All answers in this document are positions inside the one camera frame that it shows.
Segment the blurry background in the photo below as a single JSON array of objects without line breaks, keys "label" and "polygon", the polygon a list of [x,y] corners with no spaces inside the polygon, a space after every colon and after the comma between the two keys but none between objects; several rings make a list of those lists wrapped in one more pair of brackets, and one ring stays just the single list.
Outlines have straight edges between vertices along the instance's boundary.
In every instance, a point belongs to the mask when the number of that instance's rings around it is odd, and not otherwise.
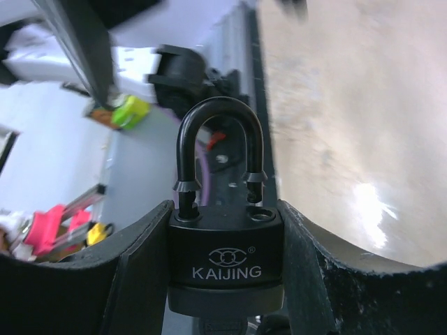
[{"label": "blurry background", "polygon": [[447,2],[261,2],[281,198],[413,265],[447,260]]}]

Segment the shiny floor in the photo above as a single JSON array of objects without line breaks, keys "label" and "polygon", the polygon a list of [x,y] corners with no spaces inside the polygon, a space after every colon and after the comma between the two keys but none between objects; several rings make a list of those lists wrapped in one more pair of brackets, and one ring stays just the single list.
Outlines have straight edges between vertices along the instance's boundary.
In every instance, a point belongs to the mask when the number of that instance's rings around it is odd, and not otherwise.
[{"label": "shiny floor", "polygon": [[447,1],[261,2],[282,199],[348,241],[447,260]]}]

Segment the open padlock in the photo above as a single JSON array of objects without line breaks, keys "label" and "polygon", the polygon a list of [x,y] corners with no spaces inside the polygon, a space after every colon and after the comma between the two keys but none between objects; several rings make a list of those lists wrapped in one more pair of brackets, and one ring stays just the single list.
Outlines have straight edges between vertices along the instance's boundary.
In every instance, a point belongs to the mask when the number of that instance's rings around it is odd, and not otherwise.
[{"label": "open padlock", "polygon": [[[236,119],[245,133],[247,206],[201,207],[194,202],[195,140],[212,117]],[[193,107],[177,138],[179,209],[170,217],[168,251],[171,311],[202,318],[262,315],[282,307],[284,224],[263,198],[263,134],[253,110],[239,100],[217,97]]]}]

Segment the yellow-green object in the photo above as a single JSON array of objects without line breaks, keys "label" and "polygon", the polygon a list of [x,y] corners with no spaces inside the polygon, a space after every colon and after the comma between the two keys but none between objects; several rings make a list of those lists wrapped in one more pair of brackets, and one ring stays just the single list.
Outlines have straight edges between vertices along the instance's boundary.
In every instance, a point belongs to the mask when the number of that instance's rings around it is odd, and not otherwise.
[{"label": "yellow-green object", "polygon": [[93,226],[91,230],[87,233],[87,245],[93,246],[107,238],[107,228],[102,223],[97,223]]},{"label": "yellow-green object", "polygon": [[112,115],[112,123],[123,129],[132,129],[149,113],[150,104],[137,98],[127,96],[124,103]]}]

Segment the padlock shackle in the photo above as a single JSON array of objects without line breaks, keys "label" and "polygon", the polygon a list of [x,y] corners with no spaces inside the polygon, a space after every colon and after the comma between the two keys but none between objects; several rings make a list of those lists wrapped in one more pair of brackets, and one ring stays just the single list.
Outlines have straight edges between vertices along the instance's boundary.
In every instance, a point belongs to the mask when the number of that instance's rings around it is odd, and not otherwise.
[{"label": "padlock shackle", "polygon": [[195,141],[200,127],[213,117],[228,116],[239,122],[245,134],[247,200],[258,203],[263,197],[264,142],[261,124],[256,113],[243,102],[229,97],[214,97],[191,108],[180,124],[177,136],[177,183],[174,190],[179,194],[181,217],[189,216],[195,192],[200,189],[196,179]]}]

